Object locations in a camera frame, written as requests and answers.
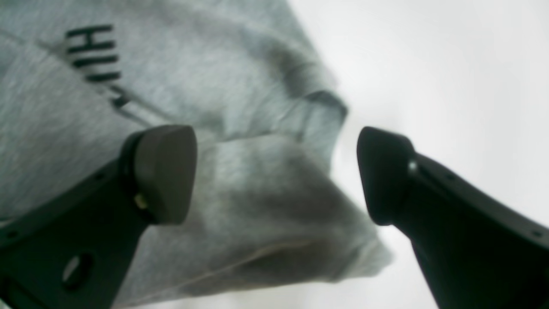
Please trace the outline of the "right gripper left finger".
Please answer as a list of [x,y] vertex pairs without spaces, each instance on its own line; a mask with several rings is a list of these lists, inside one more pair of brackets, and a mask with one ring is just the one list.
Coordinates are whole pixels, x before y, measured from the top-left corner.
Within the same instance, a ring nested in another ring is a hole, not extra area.
[[194,187],[194,129],[132,134],[120,156],[1,229],[1,301],[12,309],[109,309],[143,232],[179,225]]

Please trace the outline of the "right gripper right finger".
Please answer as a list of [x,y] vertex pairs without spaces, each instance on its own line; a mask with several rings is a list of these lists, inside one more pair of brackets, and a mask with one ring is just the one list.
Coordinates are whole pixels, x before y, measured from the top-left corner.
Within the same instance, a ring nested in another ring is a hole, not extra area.
[[502,205],[403,135],[359,133],[371,219],[410,240],[440,309],[546,309],[548,228]]

